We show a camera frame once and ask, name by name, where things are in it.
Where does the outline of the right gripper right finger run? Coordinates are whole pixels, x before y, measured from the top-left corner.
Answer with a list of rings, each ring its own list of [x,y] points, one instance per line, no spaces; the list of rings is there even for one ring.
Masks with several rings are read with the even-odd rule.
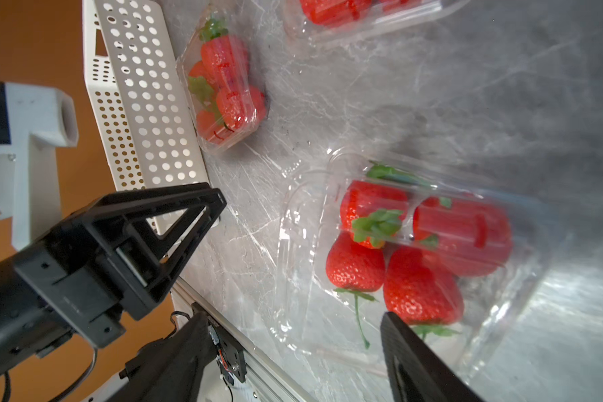
[[[385,313],[380,333],[395,401],[482,402],[395,313]]]

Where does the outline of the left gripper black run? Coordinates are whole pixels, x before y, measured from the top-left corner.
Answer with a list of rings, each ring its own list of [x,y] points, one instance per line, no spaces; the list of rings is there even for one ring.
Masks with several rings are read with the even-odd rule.
[[[0,377],[78,334],[105,348],[165,299],[224,211],[207,183],[108,194],[0,262]]]

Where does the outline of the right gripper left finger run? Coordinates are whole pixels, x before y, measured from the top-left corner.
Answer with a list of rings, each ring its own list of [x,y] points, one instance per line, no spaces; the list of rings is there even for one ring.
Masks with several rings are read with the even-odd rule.
[[[174,336],[143,347],[125,364],[128,382],[110,400],[196,401],[216,355],[208,326],[208,314],[197,312]]]

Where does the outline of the white perforated plastic basket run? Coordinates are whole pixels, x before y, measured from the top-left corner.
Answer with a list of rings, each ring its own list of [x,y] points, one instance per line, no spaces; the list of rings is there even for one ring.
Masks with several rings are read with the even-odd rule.
[[[162,8],[82,3],[84,77],[118,191],[208,181]]]

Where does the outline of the clear plastic clamshell container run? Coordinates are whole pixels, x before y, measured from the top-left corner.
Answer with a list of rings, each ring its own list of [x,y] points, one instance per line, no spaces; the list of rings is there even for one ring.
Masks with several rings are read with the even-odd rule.
[[[268,100],[245,30],[229,10],[209,5],[185,50],[177,73],[201,148],[225,152],[255,133]]]
[[[328,50],[447,17],[467,1],[284,1],[283,26],[296,50]]]

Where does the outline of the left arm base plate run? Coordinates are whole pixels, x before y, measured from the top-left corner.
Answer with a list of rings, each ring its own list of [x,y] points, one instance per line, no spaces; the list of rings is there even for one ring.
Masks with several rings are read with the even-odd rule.
[[[204,378],[204,370],[211,364],[216,365],[227,386],[244,385],[247,375],[245,348],[200,303],[190,306],[195,330],[189,340],[194,343],[194,388],[198,396],[203,397],[204,392],[214,388],[214,380]]]

